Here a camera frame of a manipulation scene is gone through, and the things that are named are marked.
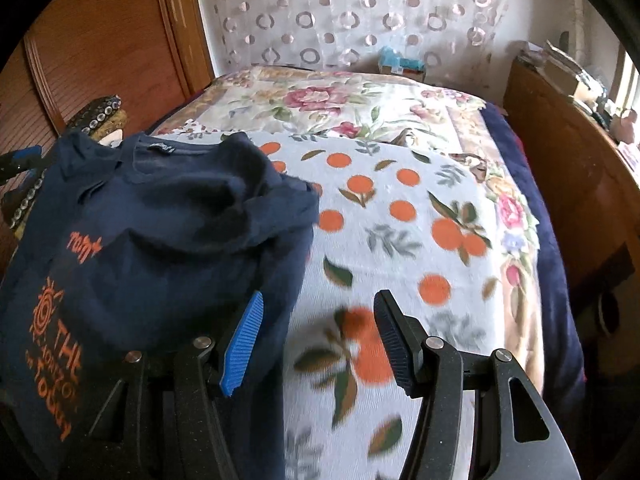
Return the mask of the stack of papers and books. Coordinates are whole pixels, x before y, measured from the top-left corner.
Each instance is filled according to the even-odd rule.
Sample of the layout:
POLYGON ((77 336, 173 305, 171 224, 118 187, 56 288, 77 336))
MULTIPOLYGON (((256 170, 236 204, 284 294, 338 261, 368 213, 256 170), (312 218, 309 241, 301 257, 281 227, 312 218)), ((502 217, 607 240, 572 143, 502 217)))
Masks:
POLYGON ((518 60, 530 66, 556 91, 590 108, 596 107, 604 95, 600 81, 550 41, 543 46, 524 42, 518 52, 518 60))

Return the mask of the brown louvered wardrobe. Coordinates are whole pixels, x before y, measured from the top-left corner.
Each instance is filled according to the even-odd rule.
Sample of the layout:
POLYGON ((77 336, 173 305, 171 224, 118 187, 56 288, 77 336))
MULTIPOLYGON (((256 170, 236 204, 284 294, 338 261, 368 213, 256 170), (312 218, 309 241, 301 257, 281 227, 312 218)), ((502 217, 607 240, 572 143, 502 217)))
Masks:
POLYGON ((1 149, 48 150, 117 94, 128 133, 213 79, 198 0, 1 0, 1 149))

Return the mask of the pink piggy bank figurine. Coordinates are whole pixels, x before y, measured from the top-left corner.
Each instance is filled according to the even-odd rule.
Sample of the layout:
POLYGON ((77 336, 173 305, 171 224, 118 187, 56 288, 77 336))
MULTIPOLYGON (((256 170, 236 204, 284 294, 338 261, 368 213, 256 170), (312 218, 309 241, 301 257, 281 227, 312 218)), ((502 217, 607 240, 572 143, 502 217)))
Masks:
POLYGON ((622 116, 615 115, 612 120, 611 133, 618 143, 636 144, 637 136, 636 123, 638 113, 630 108, 625 110, 622 116))

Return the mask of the navy printed t-shirt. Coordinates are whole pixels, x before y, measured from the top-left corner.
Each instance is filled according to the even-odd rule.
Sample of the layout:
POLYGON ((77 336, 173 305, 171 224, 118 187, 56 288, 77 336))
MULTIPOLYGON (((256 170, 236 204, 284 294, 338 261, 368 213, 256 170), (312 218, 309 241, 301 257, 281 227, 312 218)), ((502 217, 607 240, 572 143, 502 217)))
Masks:
POLYGON ((99 479, 85 440, 128 354, 210 333, 260 292, 220 414, 235 479, 283 478, 283 345, 318 217, 316 190, 242 132, 58 140, 1 286, 2 477, 99 479))

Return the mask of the tissue box with blue bag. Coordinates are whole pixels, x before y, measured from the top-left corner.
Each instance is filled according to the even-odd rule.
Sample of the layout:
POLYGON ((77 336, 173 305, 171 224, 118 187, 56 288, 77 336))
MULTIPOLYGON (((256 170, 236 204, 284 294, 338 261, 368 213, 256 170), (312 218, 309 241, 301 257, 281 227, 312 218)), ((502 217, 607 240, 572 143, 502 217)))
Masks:
POLYGON ((384 47, 378 52, 378 72, 422 82, 425 76, 425 64, 415 58, 404 58, 394 49, 384 47))

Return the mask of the window with brown frame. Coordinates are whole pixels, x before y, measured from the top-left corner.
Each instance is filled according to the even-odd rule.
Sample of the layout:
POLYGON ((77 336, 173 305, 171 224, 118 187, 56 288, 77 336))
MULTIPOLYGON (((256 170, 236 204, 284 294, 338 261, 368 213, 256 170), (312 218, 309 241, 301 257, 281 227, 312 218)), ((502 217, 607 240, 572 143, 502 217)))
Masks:
POLYGON ((610 91, 610 98, 616 110, 639 111, 639 70, 622 44, 618 48, 616 69, 610 91))

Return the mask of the long wooden cabinet desk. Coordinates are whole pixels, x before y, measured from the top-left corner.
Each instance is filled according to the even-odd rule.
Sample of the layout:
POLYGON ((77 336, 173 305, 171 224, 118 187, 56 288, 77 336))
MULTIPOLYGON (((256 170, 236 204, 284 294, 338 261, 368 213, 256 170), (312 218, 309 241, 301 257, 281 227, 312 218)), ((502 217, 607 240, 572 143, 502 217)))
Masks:
POLYGON ((547 206, 587 368, 639 368, 639 187, 608 135, 516 58, 506 119, 547 206))

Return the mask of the orange fruit print bedsheet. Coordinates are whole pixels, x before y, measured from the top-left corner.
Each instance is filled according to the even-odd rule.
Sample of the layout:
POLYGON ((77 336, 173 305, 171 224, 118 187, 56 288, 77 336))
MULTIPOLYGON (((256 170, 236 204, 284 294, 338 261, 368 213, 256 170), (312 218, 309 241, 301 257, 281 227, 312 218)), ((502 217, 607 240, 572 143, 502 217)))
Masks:
POLYGON ((283 364, 283 474, 396 479, 420 404, 398 387, 373 318, 386 289, 455 347, 503 340, 497 217, 449 155, 253 131, 277 170, 311 183, 320 218, 283 364))

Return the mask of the circle patterned sheer curtain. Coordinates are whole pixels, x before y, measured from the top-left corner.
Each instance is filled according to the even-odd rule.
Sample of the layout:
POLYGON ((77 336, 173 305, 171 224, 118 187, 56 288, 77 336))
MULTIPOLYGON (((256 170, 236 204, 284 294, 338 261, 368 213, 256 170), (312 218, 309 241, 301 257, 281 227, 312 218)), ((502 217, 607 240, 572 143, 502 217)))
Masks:
POLYGON ((420 80, 486 86, 509 0, 198 0, 216 74, 256 65, 370 72, 390 52, 420 80))

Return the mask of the navy blue blanket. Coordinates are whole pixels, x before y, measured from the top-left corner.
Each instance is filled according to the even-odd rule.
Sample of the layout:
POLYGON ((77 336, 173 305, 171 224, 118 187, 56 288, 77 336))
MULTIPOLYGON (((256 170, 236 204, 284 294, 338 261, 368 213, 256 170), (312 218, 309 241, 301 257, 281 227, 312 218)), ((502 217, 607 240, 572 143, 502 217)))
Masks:
POLYGON ((566 273, 546 204, 518 136, 498 106, 487 103, 480 111, 510 175, 522 191, 538 220, 540 249, 537 259, 541 292, 542 340, 544 341, 544 390, 542 397, 556 417, 567 416, 585 397, 584 352, 576 330, 566 273))

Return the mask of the floral quilt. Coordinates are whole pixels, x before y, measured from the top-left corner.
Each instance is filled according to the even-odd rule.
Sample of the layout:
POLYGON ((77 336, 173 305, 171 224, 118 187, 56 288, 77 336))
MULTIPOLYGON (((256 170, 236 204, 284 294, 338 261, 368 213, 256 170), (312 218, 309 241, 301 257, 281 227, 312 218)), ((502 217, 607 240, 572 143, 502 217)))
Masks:
POLYGON ((460 162, 497 217, 503 340, 495 348, 510 350, 541 386, 538 220, 491 139, 480 114, 486 104, 477 96, 397 76, 254 67, 215 80, 163 119, 154 134, 203 144, 237 131, 286 133, 301 141, 329 136, 426 148, 460 162))

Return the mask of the tied beige window curtain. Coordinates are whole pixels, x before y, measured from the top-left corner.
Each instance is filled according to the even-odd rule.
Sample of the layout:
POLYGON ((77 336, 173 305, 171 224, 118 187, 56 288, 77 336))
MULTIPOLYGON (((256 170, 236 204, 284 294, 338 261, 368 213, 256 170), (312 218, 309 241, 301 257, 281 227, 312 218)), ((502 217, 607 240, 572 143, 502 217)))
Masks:
POLYGON ((587 54, 584 0, 570 0, 570 55, 582 65, 587 54))

